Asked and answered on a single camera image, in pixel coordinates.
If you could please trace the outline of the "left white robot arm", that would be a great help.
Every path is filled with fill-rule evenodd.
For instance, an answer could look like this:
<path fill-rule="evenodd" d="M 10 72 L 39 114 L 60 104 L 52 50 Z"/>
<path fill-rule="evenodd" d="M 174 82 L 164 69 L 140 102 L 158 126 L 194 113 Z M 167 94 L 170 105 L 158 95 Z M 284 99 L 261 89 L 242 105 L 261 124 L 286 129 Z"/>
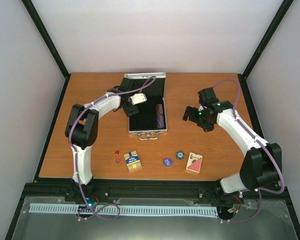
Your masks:
<path fill-rule="evenodd" d="M 73 177 L 80 186 L 76 195 L 82 201 L 93 198 L 94 188 L 88 183 L 92 180 L 92 146 L 98 136 L 99 119 L 111 111 L 123 109 L 127 117 L 139 112 L 137 104 L 147 100 L 142 90 L 132 79 L 124 78 L 121 85 L 108 90 L 103 96 L 90 103 L 74 104 L 65 128 L 65 136 L 73 154 Z"/>

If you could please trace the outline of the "teal poker chip stack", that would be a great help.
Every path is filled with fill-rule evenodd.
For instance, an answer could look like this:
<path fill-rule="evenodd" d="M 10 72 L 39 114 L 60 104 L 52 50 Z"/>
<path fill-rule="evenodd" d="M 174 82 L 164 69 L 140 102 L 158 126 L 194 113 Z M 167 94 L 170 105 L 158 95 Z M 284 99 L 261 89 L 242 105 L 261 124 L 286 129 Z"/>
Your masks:
<path fill-rule="evenodd" d="M 178 151 L 176 153 L 176 159 L 183 160 L 185 158 L 185 153 L 183 151 Z"/>

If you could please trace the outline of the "brown poker chip stack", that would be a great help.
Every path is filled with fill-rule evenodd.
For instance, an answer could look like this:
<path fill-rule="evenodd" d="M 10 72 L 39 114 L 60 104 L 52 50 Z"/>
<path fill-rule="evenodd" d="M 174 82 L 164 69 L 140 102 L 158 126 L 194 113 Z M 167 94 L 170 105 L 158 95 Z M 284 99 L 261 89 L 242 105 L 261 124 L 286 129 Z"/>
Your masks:
<path fill-rule="evenodd" d="M 157 104 L 155 106 L 155 112 L 157 115 L 164 115 L 164 108 L 163 108 L 163 105 L 162 104 Z"/>

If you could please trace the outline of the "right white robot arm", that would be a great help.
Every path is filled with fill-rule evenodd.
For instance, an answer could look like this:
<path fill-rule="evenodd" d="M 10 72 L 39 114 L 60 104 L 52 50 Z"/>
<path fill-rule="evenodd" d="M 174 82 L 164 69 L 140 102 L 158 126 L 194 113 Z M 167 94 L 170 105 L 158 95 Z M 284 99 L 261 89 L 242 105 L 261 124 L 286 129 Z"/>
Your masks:
<path fill-rule="evenodd" d="M 219 180 L 224 194 L 262 190 L 281 194 L 285 187 L 271 190 L 267 186 L 284 182 L 280 164 L 282 149 L 277 143 L 268 143 L 257 135 L 240 117 L 229 101 L 215 102 L 200 108 L 187 106 L 182 117 L 184 121 L 194 122 L 205 132 L 218 125 L 223 128 L 241 150 L 244 160 L 240 171 Z"/>

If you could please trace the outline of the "aluminium poker case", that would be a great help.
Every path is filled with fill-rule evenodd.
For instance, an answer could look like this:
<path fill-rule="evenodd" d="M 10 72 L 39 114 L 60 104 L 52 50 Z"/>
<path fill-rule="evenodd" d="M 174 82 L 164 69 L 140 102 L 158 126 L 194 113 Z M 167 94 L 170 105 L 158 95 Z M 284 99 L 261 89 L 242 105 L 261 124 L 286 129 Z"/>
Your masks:
<path fill-rule="evenodd" d="M 126 73 L 124 78 L 132 79 L 135 83 L 135 89 L 143 86 L 150 77 L 155 77 L 154 83 L 144 88 L 141 93 L 145 94 L 147 101 L 137 104 L 139 113 L 129 117 L 128 132 L 131 135 L 137 135 L 139 140 L 156 140 L 159 134 L 168 130 L 166 106 L 165 106 L 165 72 L 149 73 Z M 156 105 L 163 105 L 164 128 L 157 128 Z"/>

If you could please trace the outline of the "purple poker chip stack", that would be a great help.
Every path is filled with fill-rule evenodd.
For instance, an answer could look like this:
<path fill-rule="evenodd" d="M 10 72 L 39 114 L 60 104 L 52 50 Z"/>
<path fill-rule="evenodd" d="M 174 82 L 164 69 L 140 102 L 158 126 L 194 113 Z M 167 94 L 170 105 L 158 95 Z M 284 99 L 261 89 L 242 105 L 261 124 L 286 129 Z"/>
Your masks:
<path fill-rule="evenodd" d="M 162 114 L 156 115 L 156 126 L 159 129 L 163 129 L 165 127 L 165 118 Z"/>

